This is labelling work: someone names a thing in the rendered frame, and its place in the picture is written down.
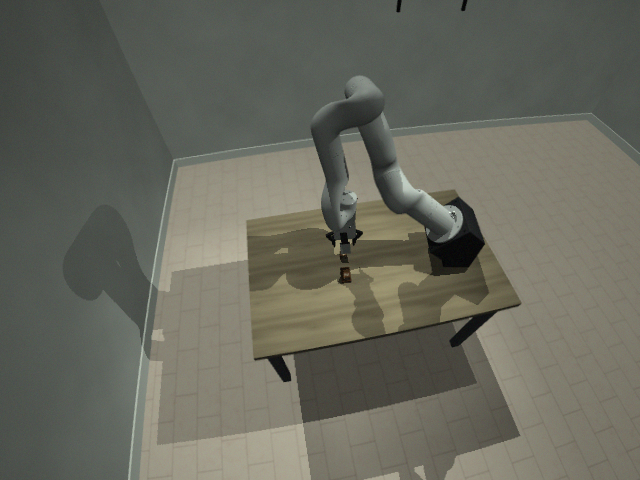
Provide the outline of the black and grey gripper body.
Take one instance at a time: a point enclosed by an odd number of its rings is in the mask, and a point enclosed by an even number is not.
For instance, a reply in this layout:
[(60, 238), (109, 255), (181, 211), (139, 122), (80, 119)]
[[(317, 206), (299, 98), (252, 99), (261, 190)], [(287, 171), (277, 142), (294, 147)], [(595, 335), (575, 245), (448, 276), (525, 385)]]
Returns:
[(354, 239), (356, 237), (356, 225), (355, 225), (355, 222), (354, 222), (354, 226), (349, 228), (349, 229), (341, 229), (339, 231), (333, 231), (333, 232), (334, 232), (334, 239), (335, 240), (341, 240), (340, 233), (345, 233), (345, 232), (347, 232), (348, 239)]

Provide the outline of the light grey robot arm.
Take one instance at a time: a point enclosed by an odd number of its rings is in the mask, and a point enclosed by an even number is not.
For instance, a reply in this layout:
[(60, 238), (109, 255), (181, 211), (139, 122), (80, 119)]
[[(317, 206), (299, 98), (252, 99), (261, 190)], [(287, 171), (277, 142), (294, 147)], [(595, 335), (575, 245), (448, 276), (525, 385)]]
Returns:
[(339, 134), (358, 127), (371, 161), (375, 183), (386, 206), (392, 212), (407, 214), (428, 227), (426, 233), (431, 241), (450, 241), (460, 231), (463, 215), (457, 207), (442, 206), (408, 182), (399, 166), (393, 137), (383, 113), (384, 95), (376, 87), (365, 76), (351, 78), (345, 86), (346, 99), (325, 105), (311, 121), (312, 137), (326, 179), (321, 198), (324, 220), (332, 231), (349, 229), (354, 225), (357, 195), (345, 190), (349, 174)]

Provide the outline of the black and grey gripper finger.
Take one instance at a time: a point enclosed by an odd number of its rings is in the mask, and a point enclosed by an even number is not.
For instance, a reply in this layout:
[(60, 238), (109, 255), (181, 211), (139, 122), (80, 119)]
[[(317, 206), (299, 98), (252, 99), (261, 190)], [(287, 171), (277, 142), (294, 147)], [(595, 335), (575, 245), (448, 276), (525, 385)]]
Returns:
[(353, 243), (353, 240), (354, 240), (353, 246), (355, 245), (356, 240), (357, 240), (358, 238), (360, 238), (360, 236), (363, 234), (363, 231), (360, 231), (360, 230), (357, 230), (357, 229), (356, 229), (356, 233), (357, 233), (357, 234), (356, 234), (356, 237), (355, 237), (354, 239), (352, 239), (352, 243)]
[[(332, 236), (332, 235), (333, 235), (333, 236)], [(334, 245), (334, 247), (335, 247), (335, 241), (336, 241), (336, 240), (334, 239), (334, 232), (332, 231), (332, 232), (330, 232), (330, 233), (327, 233), (327, 234), (326, 234), (326, 237), (327, 237), (330, 241), (332, 241), (332, 245)]]

